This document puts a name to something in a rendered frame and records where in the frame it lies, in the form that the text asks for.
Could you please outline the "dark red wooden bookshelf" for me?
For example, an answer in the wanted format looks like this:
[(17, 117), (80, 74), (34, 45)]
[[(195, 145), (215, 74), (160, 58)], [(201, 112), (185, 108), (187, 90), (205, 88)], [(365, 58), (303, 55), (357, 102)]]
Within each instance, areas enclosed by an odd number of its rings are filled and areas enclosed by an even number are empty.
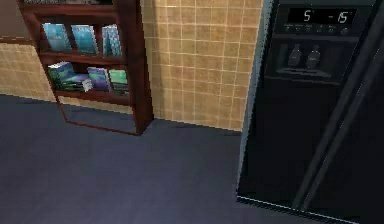
[[(140, 0), (16, 0), (32, 38), (40, 64), (64, 120), (78, 126), (141, 135), (154, 119)], [(52, 51), (42, 25), (63, 24), (72, 50)], [(122, 55), (104, 56), (102, 28), (116, 24)], [(72, 25), (91, 25), (98, 54), (77, 49)], [(70, 62), (75, 74), (87, 74), (88, 67), (105, 68), (110, 91), (92, 88), (87, 92), (56, 90), (48, 66)], [(109, 71), (124, 70), (129, 92), (112, 89)]]

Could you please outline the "purple and blue book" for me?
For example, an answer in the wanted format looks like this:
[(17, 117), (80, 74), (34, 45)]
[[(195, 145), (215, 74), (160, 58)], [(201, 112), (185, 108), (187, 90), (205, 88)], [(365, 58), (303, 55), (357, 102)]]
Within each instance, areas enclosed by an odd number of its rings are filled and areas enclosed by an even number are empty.
[(87, 71), (95, 90), (104, 92), (110, 91), (109, 79), (105, 68), (88, 67)]

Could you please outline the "black fridge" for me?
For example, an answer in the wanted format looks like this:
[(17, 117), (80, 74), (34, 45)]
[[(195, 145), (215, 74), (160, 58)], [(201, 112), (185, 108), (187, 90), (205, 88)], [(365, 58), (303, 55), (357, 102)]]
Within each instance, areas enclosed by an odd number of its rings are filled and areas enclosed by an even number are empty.
[(384, 26), (302, 210), (294, 199), (383, 0), (264, 0), (239, 201), (329, 224), (384, 224)]

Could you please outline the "light blue patterned book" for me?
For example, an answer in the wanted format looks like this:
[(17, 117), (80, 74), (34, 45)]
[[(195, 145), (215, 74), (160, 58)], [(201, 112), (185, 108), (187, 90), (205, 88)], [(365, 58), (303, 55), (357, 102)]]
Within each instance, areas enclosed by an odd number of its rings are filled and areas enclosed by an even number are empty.
[(116, 24), (104, 26), (102, 28), (103, 55), (121, 56), (121, 44), (119, 40), (118, 27)]

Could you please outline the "green and blue book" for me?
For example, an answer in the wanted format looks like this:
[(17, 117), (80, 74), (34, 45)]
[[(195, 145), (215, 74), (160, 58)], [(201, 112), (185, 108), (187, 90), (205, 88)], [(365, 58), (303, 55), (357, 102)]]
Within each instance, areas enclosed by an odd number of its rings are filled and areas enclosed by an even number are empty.
[(56, 90), (73, 90), (75, 71), (70, 62), (62, 61), (48, 66), (48, 73)]

